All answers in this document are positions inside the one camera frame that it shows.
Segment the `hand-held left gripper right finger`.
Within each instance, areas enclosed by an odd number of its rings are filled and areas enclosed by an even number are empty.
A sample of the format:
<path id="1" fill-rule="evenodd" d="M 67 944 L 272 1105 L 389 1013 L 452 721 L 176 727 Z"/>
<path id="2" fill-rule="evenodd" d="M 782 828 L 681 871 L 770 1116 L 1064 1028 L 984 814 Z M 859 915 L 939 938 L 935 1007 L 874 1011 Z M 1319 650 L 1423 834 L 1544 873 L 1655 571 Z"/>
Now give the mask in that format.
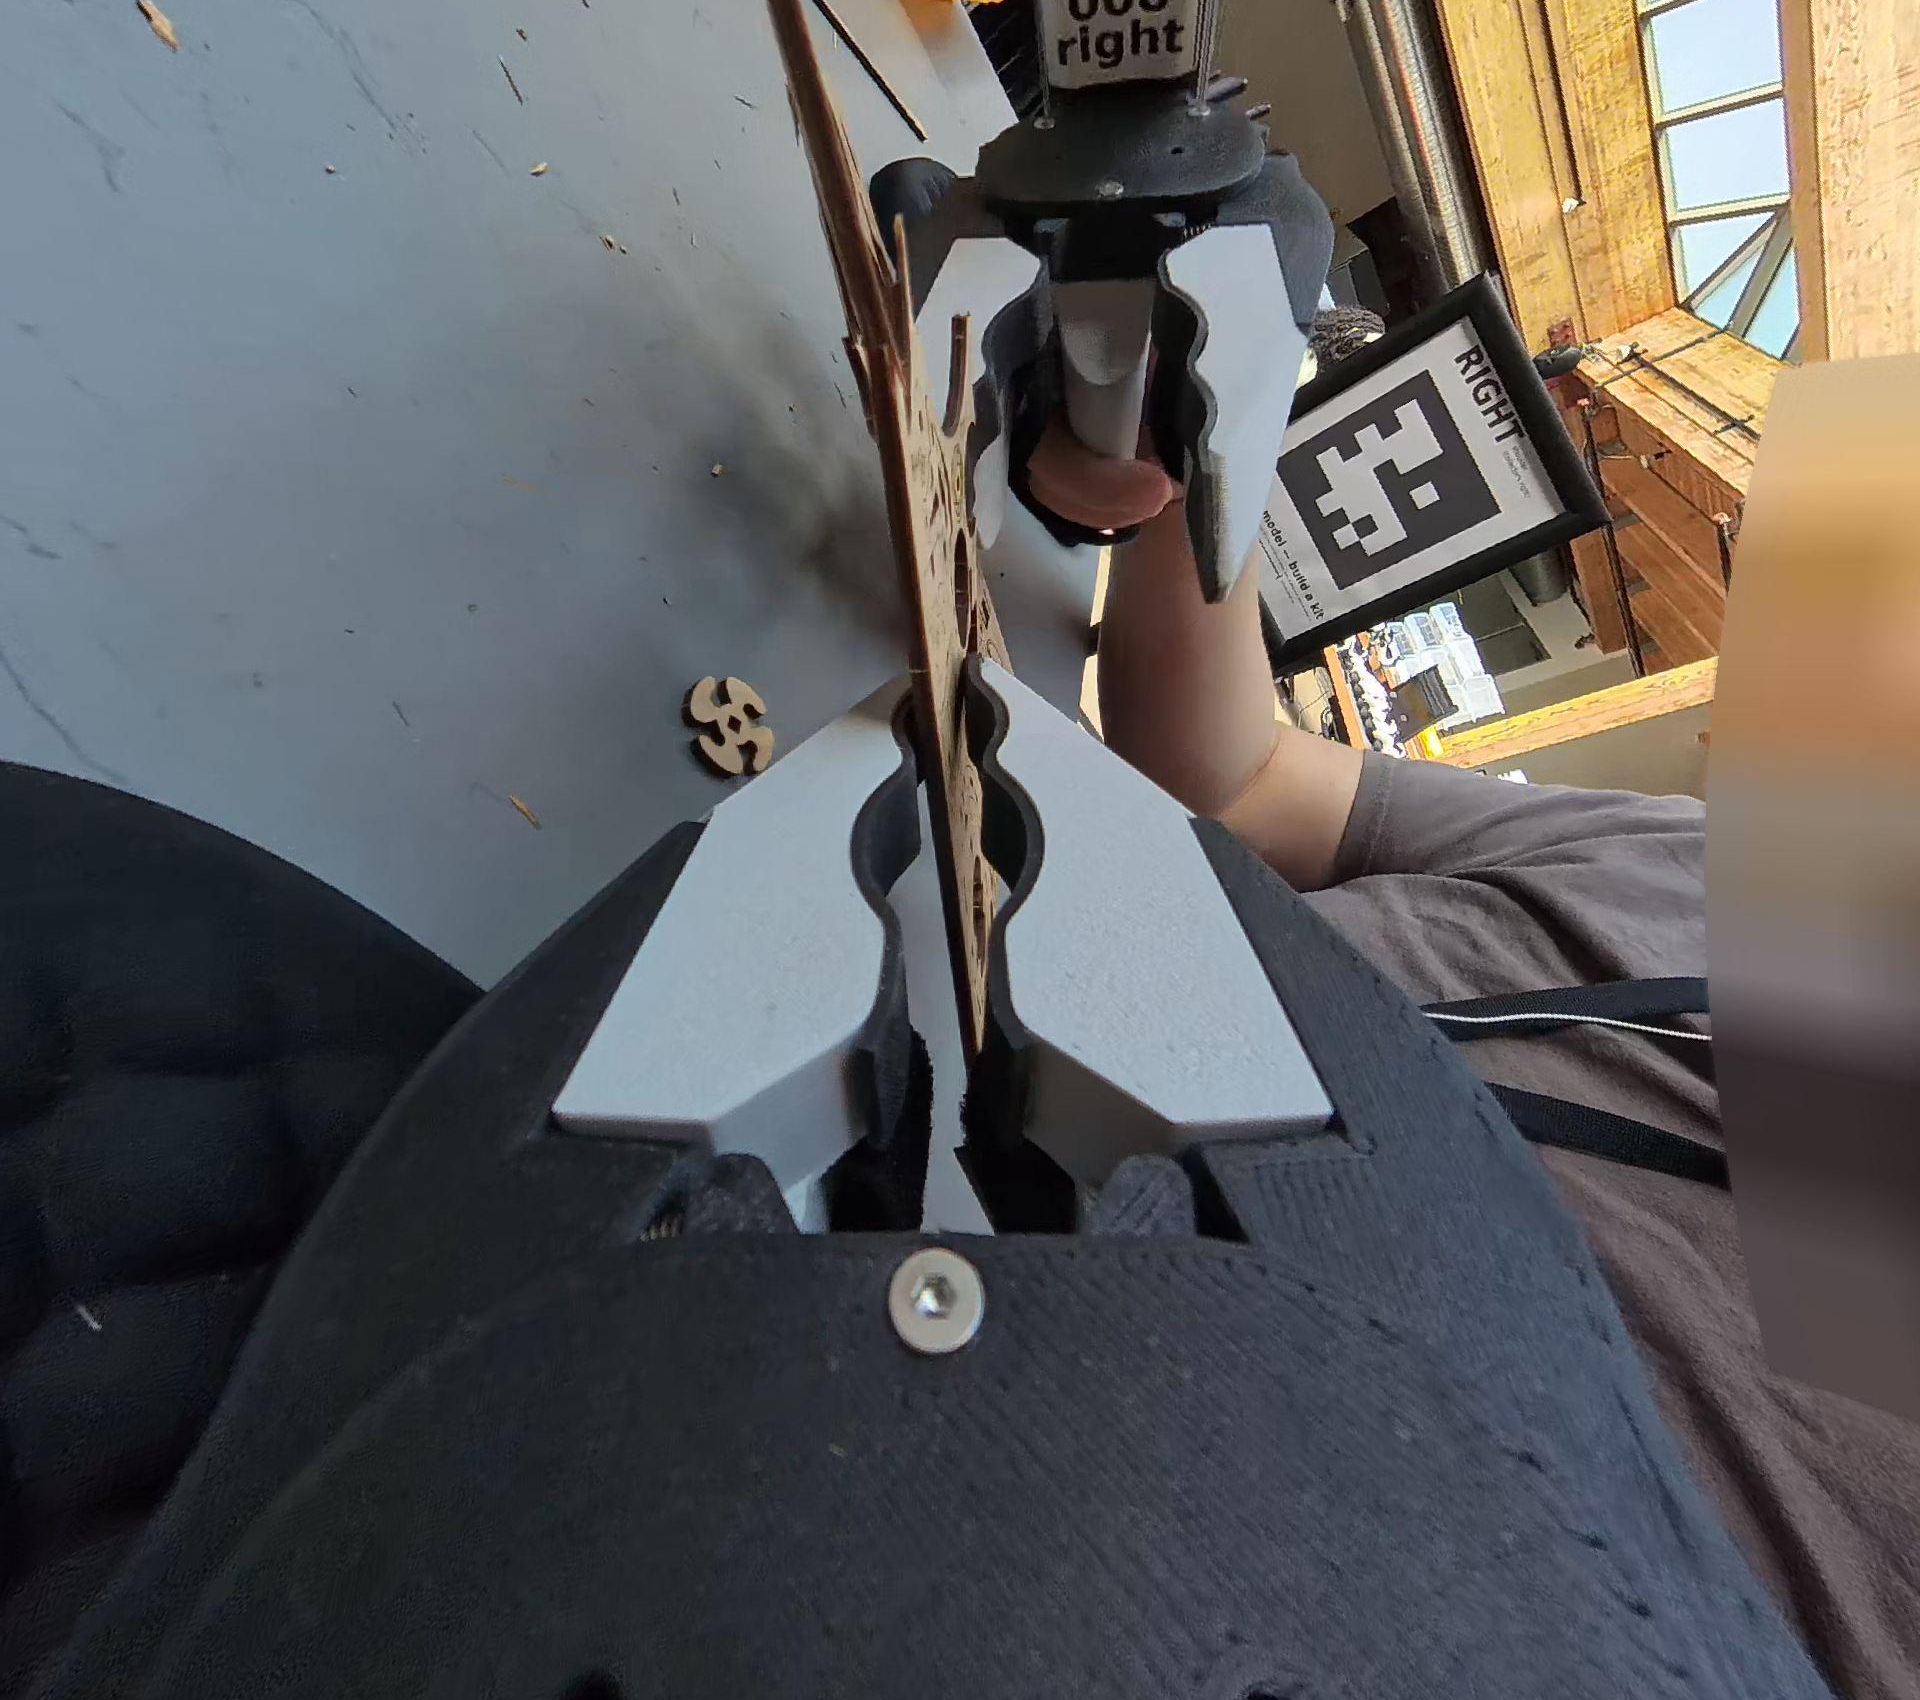
<path id="1" fill-rule="evenodd" d="M 995 1232 L 1069 1232 L 1130 1157 L 1334 1131 L 1334 1100 L 1196 815 L 970 661 L 980 845 L 1003 885 L 970 1060 Z"/>

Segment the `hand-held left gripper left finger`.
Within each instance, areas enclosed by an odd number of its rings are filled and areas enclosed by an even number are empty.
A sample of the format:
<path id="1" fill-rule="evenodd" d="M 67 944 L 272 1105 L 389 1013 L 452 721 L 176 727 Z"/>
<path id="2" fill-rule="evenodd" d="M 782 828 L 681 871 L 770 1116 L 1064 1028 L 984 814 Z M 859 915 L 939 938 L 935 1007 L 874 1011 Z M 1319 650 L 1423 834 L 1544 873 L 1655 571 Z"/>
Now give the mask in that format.
<path id="1" fill-rule="evenodd" d="M 922 862 L 893 676 L 712 806 L 586 1035 L 569 1134 L 764 1166 L 839 1229 L 922 1229 L 922 1064 L 897 885 Z"/>

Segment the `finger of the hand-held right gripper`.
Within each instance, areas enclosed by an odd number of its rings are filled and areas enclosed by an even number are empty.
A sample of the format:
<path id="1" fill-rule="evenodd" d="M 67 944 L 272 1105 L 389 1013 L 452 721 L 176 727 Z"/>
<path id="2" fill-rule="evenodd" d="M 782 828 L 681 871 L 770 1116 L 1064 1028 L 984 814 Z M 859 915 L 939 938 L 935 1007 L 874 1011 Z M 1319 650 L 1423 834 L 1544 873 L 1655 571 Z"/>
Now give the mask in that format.
<path id="1" fill-rule="evenodd" d="M 1290 317 L 1271 227 L 1210 227 L 1159 262 L 1152 440 L 1186 495 L 1208 604 L 1251 557 L 1308 334 Z"/>
<path id="2" fill-rule="evenodd" d="M 955 241 L 918 313 L 935 420 L 955 386 L 970 395 L 966 496 L 988 553 L 1006 521 L 1015 441 L 1052 334 L 1046 268 L 1006 240 Z"/>

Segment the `round slotted wooden part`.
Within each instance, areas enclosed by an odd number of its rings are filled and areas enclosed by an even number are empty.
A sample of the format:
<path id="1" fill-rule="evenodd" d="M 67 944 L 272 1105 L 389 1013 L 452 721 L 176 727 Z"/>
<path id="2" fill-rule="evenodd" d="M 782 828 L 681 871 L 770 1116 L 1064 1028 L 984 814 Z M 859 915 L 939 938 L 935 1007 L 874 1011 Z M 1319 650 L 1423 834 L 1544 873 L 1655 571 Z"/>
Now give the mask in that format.
<path id="1" fill-rule="evenodd" d="M 700 676 L 681 707 L 693 759 L 717 776 L 753 776 L 774 762 L 764 697 L 740 676 Z"/>

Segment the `wooden parts sheet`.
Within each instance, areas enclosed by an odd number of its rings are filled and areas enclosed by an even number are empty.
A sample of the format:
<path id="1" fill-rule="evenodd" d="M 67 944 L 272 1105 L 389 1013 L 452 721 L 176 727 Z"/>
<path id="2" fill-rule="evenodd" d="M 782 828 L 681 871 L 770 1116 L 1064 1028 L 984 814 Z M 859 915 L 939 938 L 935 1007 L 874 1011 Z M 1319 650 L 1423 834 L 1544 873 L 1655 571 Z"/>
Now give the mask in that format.
<path id="1" fill-rule="evenodd" d="M 970 506 L 970 321 L 950 321 L 946 380 L 932 380 L 914 318 L 908 240 L 882 235 L 853 141 L 803 24 L 803 0 L 764 0 L 822 235 L 850 321 L 845 352 L 877 445 L 889 534 L 908 610 L 918 759 L 932 815 L 944 915 L 966 1064 L 988 1038 L 988 959 L 997 871 L 980 842 L 980 780 L 968 749 L 966 672 L 1006 658 L 984 583 Z"/>

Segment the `person's right forearm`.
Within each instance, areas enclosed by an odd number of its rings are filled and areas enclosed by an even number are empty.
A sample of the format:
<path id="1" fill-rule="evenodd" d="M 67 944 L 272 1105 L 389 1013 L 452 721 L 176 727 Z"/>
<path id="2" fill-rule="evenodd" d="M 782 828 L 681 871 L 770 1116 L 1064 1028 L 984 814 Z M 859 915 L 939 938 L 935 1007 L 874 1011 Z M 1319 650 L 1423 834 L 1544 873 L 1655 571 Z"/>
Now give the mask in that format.
<path id="1" fill-rule="evenodd" d="M 1255 571 L 1219 604 L 1203 601 L 1177 504 L 1115 556 L 1098 718 L 1111 753 L 1222 823 L 1295 890 L 1334 885 L 1362 754 L 1282 718 Z"/>

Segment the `person's right hand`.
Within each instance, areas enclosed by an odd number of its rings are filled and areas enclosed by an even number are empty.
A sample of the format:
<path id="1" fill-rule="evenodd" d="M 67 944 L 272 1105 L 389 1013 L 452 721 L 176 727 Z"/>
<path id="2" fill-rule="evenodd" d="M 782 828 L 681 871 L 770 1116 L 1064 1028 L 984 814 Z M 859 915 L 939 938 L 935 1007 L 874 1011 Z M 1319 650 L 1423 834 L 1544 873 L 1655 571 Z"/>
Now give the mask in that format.
<path id="1" fill-rule="evenodd" d="M 1050 430 L 1025 462 L 1025 504 L 1090 538 L 1127 538 L 1186 496 L 1152 459 L 1115 459 Z"/>

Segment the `black framed marker sign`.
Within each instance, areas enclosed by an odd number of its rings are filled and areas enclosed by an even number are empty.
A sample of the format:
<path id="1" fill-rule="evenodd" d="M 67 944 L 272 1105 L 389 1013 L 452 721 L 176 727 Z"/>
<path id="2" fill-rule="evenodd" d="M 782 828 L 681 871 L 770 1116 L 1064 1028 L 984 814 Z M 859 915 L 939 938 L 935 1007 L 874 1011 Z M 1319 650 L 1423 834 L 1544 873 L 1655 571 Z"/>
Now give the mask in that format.
<path id="1" fill-rule="evenodd" d="M 1502 276 L 1478 273 L 1302 386 L 1255 544 L 1271 672 L 1604 520 Z"/>

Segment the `thin dark wooden stick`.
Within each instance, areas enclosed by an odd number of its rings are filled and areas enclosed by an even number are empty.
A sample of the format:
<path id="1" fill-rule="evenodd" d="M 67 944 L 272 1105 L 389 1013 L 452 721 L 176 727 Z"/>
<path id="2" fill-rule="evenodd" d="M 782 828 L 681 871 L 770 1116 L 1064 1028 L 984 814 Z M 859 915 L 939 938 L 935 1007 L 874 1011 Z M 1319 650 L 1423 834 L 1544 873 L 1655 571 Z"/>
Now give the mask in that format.
<path id="1" fill-rule="evenodd" d="M 904 128 L 914 137 L 918 146 L 930 146 L 930 133 L 922 125 L 922 120 L 914 114 L 914 107 L 904 100 L 899 86 L 884 74 L 884 69 L 877 66 L 874 55 L 864 50 L 864 45 L 854 39 L 854 31 L 843 24 L 839 10 L 832 10 L 830 0 L 807 0 L 813 5 L 813 12 L 830 25 L 832 39 L 839 39 L 839 45 L 845 48 L 845 55 L 864 71 L 864 77 L 877 86 L 877 95 L 889 100 L 889 107 L 893 109 L 893 115 L 904 121 Z"/>

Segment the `wooden cabinet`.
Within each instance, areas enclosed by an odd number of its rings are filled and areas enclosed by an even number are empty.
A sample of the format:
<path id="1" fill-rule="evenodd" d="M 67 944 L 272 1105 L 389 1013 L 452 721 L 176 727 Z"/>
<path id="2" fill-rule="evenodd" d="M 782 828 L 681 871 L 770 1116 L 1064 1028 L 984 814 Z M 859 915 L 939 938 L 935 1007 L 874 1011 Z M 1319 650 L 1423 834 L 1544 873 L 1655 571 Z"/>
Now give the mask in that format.
<path id="1" fill-rule="evenodd" d="M 1734 556 L 1780 366 L 1689 311 L 1589 343 L 1550 380 L 1604 501 L 1575 538 L 1602 650 L 1639 676 L 1717 658 Z"/>

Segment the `silver ventilation duct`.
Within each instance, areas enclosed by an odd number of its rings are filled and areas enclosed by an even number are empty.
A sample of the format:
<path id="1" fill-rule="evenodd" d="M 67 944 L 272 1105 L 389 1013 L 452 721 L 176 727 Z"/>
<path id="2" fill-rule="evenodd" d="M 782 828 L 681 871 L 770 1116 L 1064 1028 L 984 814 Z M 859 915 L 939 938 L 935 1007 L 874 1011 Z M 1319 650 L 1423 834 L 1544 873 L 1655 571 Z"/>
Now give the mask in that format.
<path id="1" fill-rule="evenodd" d="M 1419 231 L 1436 288 L 1495 266 L 1468 125 L 1446 55 L 1436 0 L 1357 0 L 1362 59 L 1381 95 L 1381 146 L 1407 223 Z"/>

